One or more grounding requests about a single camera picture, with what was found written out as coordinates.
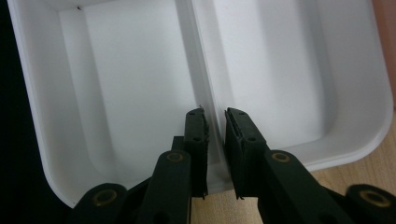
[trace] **dark area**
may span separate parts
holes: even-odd
[[[7,1],[0,1],[2,223],[64,223],[70,208],[50,189],[35,138]]]

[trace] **white container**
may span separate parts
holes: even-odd
[[[73,207],[148,178],[198,105],[209,192],[233,185],[223,112],[249,113],[309,170],[358,160],[392,100],[370,0],[8,0],[40,155]]]

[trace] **brass screw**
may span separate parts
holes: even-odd
[[[367,203],[371,203],[377,207],[385,208],[391,205],[391,202],[388,198],[370,189],[361,190],[359,192],[359,195],[361,196],[361,198],[364,199],[364,201],[366,201]]]
[[[93,196],[92,202],[94,205],[101,207],[112,203],[116,199],[117,192],[114,189],[103,189]]]
[[[179,161],[183,161],[183,155],[178,152],[171,152],[166,156],[166,159],[168,159],[171,162],[179,162]]]
[[[290,157],[288,155],[286,155],[285,153],[281,153],[281,152],[276,152],[272,155],[273,160],[275,161],[280,161],[280,162],[289,162],[290,161]]]

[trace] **wood surface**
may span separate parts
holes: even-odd
[[[323,186],[341,194],[354,184],[369,184],[396,195],[396,114],[381,145],[365,158],[312,175]],[[262,223],[257,200],[236,200],[233,190],[192,200],[192,224]]]

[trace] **wooden table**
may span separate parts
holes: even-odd
[[[317,181],[336,192],[345,194],[354,184],[370,184],[396,195],[396,113],[389,133],[381,145],[362,160],[313,172]],[[257,200],[236,200],[233,190],[192,200],[193,224],[262,223]]]

